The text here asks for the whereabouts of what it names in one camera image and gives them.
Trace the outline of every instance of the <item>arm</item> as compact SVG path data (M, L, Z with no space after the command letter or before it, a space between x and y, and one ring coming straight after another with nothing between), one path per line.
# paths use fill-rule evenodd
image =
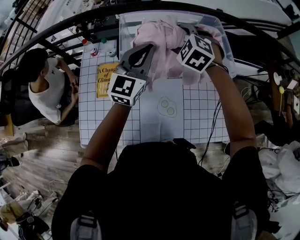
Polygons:
M213 45L215 62L222 64L218 47ZM230 156L247 146L256 147L255 130L251 114L245 101L227 72L220 67L210 67L207 70L214 83L222 104L223 114L230 139Z
M72 96L71 96L71 103L62 111L60 116L60 121L55 123L56 125L59 125L62 123L64 119L68 116L72 108L76 105L79 97L79 87L74 85L72 86Z
M118 145L131 107L114 104L92 136L81 160L81 165L93 165L107 172Z
M287 124L289 125L289 128L292 129L292 126L293 126L293 115L292 115L291 105L288 105L286 107L286 121L287 121Z
M295 116L293 114L292 105L293 105L293 99L292 99L291 95L289 94L287 96L286 121L287 121L287 124L290 129L292 129L292 127L293 127L294 118L295 118Z
M74 73L71 71L71 69L63 59L58 59L57 67L66 72L70 79L70 84L74 83L75 85L78 85L78 77L74 75Z

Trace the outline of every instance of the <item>fiducial marker cube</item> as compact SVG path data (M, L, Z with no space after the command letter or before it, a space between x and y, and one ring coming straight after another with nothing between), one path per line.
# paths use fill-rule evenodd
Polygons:
M107 93L113 102L133 106L145 91L145 85L145 80L112 73Z
M211 41L191 34L177 55L177 60L185 67L202 73L215 59Z

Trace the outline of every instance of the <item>white t-shirt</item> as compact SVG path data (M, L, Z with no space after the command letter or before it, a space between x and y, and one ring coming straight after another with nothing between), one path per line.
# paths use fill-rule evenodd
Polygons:
M34 93L28 86L29 98L32 104L53 123L60 121L60 99L64 92L65 76L56 66L57 59L48 58L49 72L45 79L49 82L49 88L43 92Z

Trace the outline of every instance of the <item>yellow book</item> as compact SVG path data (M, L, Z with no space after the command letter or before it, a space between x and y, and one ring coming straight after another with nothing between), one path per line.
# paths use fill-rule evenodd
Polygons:
M107 91L112 73L116 72L118 62L106 63L98 66L97 69L97 98L108 97Z

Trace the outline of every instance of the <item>man in white t-shirt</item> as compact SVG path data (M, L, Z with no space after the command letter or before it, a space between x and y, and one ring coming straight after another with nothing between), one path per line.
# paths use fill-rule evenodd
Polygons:
M60 101L65 90L65 71L72 87L71 102L60 110ZM33 105L48 120L59 125L66 119L78 101L78 77L63 59L48 58L46 50L37 48L28 51L22 58L18 71L27 81L29 98Z

